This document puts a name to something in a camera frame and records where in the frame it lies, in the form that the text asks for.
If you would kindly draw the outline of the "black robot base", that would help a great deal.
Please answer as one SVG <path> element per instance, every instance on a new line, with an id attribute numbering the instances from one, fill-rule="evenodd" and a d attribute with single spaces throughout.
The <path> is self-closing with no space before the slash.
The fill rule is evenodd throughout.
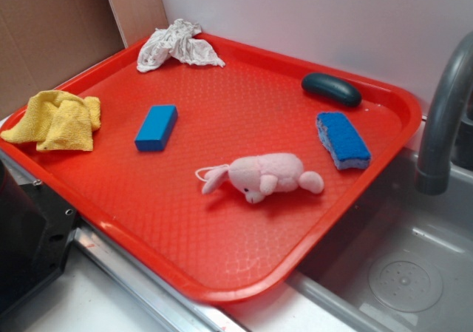
<path id="1" fill-rule="evenodd" d="M 63 274 L 77 221 L 48 185 L 19 184 L 1 164 L 1 318 Z"/>

